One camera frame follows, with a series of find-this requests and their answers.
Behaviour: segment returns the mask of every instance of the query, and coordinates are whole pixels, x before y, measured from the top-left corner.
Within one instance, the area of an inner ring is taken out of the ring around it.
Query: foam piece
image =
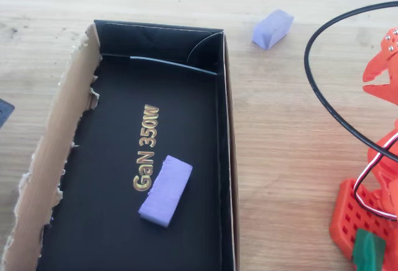
[[[168,227],[191,171],[191,165],[168,155],[138,211],[141,218]]]
[[[269,50],[286,36],[293,24],[293,19],[293,16],[282,10],[274,11],[256,25],[252,41],[261,48]]]

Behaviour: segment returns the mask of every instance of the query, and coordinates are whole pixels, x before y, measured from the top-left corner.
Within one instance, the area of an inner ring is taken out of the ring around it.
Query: orange robot part
[[[378,98],[398,105],[398,28],[390,29],[381,42],[381,51],[368,63],[363,74],[363,81],[374,80],[384,70],[388,69],[390,83],[386,85],[367,85],[363,90]],[[398,131],[388,133],[377,144],[384,145]],[[390,148],[390,152],[398,154],[398,144]],[[377,152],[368,150],[368,162]],[[380,183],[381,189],[368,191],[363,185],[358,193],[368,206],[380,211],[398,215],[398,162],[383,157],[372,172]],[[354,199],[354,183],[356,179],[347,179],[340,185],[329,228],[330,236],[345,257],[351,260],[356,231],[361,228],[383,238],[386,241],[386,251],[382,271],[398,269],[398,223],[389,221],[369,211],[362,209]]]

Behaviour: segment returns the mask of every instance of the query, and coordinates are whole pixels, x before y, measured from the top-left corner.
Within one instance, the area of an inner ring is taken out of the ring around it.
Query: wooden table
[[[217,27],[226,31],[239,170],[241,270],[350,270],[328,227],[338,185],[366,165],[365,145],[313,94],[307,40],[343,12],[391,0],[0,0],[0,98],[16,106],[0,130],[0,244],[14,223],[18,183],[45,131],[73,45],[93,19]],[[265,52],[254,25],[274,9],[295,16]],[[397,108],[364,93],[362,72],[398,12],[348,19],[313,47],[315,78],[331,104],[373,140]],[[386,75],[377,83],[387,83]]]

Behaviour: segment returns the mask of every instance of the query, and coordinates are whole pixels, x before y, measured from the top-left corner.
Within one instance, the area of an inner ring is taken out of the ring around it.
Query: black wire
[[[312,90],[315,92],[315,95],[318,97],[318,99],[321,101],[323,106],[328,110],[328,112],[345,128],[347,129],[352,135],[354,135],[357,139],[359,139],[361,142],[365,143],[367,146],[370,148],[378,151],[379,153],[382,153],[384,156],[393,159],[394,161],[398,162],[398,156],[396,154],[391,153],[390,151],[382,148],[381,146],[377,145],[375,142],[371,141],[368,139],[365,135],[357,131],[353,126],[351,126],[347,121],[345,121],[336,111],[335,109],[329,104],[329,102],[326,100],[326,98],[322,95],[321,91],[319,90],[317,84],[315,83],[315,80],[313,79],[312,72],[310,69],[310,64],[309,64],[309,56],[310,56],[310,51],[312,44],[314,43],[315,39],[328,27],[331,25],[342,21],[343,19],[349,18],[351,16],[368,12],[368,11],[373,11],[373,10],[378,10],[378,9],[384,9],[384,8],[390,8],[390,7],[398,7],[398,1],[394,2],[383,2],[381,4],[375,4],[371,6],[366,6],[359,8],[357,10],[352,10],[349,11],[345,14],[342,14],[331,21],[327,22],[323,26],[321,26],[310,38],[308,41],[307,47],[305,47],[305,53],[304,53],[304,68],[305,72],[307,74],[308,81],[311,84]]]
[[[398,141],[398,137],[396,137],[396,138],[392,141],[392,144],[391,144],[390,146],[388,146],[387,148],[385,148],[385,150],[389,150],[397,141]],[[365,209],[366,211],[368,211],[368,212],[370,212],[370,213],[372,213],[372,214],[374,214],[374,215],[376,215],[376,216],[378,216],[378,217],[384,218],[384,219],[386,219],[386,220],[397,221],[396,219],[388,218],[387,216],[384,216],[384,215],[381,215],[381,214],[379,214],[379,213],[376,213],[376,212],[373,212],[373,211],[369,210],[367,207],[365,207],[365,206],[360,202],[360,200],[359,200],[358,197],[356,196],[356,192],[357,192],[358,188],[361,186],[363,180],[365,180],[365,178],[369,175],[369,173],[371,172],[371,170],[380,162],[380,160],[381,160],[383,157],[384,157],[384,155],[381,155],[381,156],[372,164],[371,168],[365,173],[364,177],[362,177],[362,179],[359,180],[357,187],[354,189],[354,198],[355,198],[356,202],[360,205],[360,207],[361,207],[362,209]]]

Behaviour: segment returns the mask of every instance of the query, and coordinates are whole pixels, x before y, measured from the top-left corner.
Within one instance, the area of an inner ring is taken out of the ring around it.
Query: dark object
[[[6,122],[14,110],[14,106],[0,99],[0,127]]]
[[[76,131],[79,147],[65,166],[63,199],[37,270],[233,270],[222,30],[104,21],[96,28],[103,59],[92,87],[99,102]],[[146,104],[158,109],[148,128],[156,130],[148,133],[152,147],[139,143],[149,138],[142,136]],[[138,152],[154,152],[146,163],[152,182],[168,154],[195,167],[167,229],[138,214],[149,191]],[[142,191],[133,188],[135,176]]]
[[[381,271],[386,242],[377,235],[358,229],[353,250],[356,271]]]
[[[368,139],[365,135],[357,131],[351,124],[349,124],[347,121],[343,119],[336,111],[335,109],[330,105],[330,103],[326,100],[326,98],[322,95],[321,91],[319,90],[317,84],[315,83],[315,80],[313,79],[310,64],[309,64],[309,55],[311,51],[312,44],[314,41],[317,39],[317,37],[327,28],[329,28],[331,25],[336,24],[339,21],[342,21],[343,19],[349,18],[351,16],[355,16],[360,13],[364,12],[369,12],[373,10],[378,10],[378,9],[384,9],[384,8],[390,8],[390,7],[398,7],[398,1],[394,2],[383,2],[381,4],[375,4],[371,6],[366,6],[362,7],[356,10],[349,11],[345,14],[342,14],[323,26],[321,26],[310,38],[308,41],[307,46],[305,47],[305,53],[304,53],[304,68],[305,72],[307,74],[308,81],[311,84],[312,90],[315,92],[315,95],[318,97],[318,99],[321,101],[322,105],[328,110],[328,112],[345,128],[347,129],[352,135],[354,135],[357,139],[359,139],[361,142],[366,144],[368,147],[378,151],[379,153],[382,153],[386,157],[393,159],[394,161],[398,162],[398,155],[391,153],[388,150],[385,150],[384,148],[380,147],[377,145],[375,142],[371,141]]]

